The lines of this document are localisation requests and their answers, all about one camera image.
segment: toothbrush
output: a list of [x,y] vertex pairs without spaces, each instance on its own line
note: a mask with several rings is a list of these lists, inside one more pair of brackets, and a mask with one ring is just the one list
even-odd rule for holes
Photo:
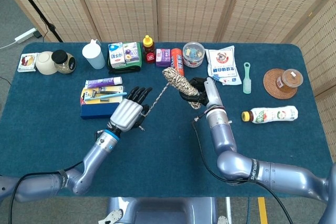
[[245,68],[245,78],[243,80],[243,92],[245,94],[251,94],[251,79],[250,79],[250,66],[249,62],[244,63]]
[[127,95],[126,92],[122,92],[122,93],[117,93],[117,94],[107,94],[107,95],[102,95],[100,97],[92,97],[92,98],[86,98],[84,99],[84,101],[92,101],[95,99],[104,99],[104,98],[111,98],[111,97],[123,97],[124,95]]

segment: clear plastic lid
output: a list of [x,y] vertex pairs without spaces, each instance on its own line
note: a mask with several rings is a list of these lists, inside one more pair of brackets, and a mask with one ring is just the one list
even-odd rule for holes
[[189,61],[203,60],[205,49],[198,42],[188,42],[182,50],[183,57]]
[[291,68],[282,73],[282,80],[287,86],[296,88],[303,83],[303,76],[298,70]]

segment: blue table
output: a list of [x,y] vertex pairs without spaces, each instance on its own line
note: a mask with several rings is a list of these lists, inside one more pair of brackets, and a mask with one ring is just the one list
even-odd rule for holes
[[[63,49],[77,60],[72,74],[44,76],[37,72],[15,73],[0,121],[0,173],[21,176],[30,172],[58,170],[82,160],[94,144],[93,134],[106,127],[106,119],[83,120],[79,97],[85,80],[111,77],[107,68],[94,70],[81,55],[86,43],[33,43],[23,53]],[[157,48],[182,48],[184,43],[156,43]],[[310,169],[317,176],[328,174],[331,158],[314,101],[302,54],[288,44],[203,43],[208,49],[235,46],[240,77],[243,63],[251,63],[252,93],[243,87],[217,83],[238,151],[263,161],[293,164]],[[102,45],[107,55],[107,43]],[[207,76],[207,62],[198,68],[185,67],[185,76]],[[271,68],[295,68],[304,78],[290,100],[277,100],[264,89],[262,79]],[[153,87],[146,102],[151,104],[166,81],[162,68],[143,63],[142,70],[122,74],[128,92],[135,86]],[[295,105],[299,118],[294,122],[263,125],[243,123],[242,111],[261,106]],[[231,187],[214,179],[203,166],[190,121],[195,111],[179,93],[169,87],[139,129],[122,134],[117,148],[98,170],[89,196],[202,197],[263,196],[254,185]],[[205,120],[197,124],[210,167],[216,170],[216,155]]]

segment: milk carton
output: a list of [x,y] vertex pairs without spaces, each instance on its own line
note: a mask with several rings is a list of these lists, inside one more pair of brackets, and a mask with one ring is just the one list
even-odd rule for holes
[[111,67],[126,66],[122,42],[109,44],[109,57]]

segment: white bowl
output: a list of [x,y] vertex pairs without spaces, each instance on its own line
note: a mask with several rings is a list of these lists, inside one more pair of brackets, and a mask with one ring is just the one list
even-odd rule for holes
[[45,51],[37,54],[36,68],[41,74],[49,75],[57,72],[54,62],[51,59],[53,53],[50,51]]

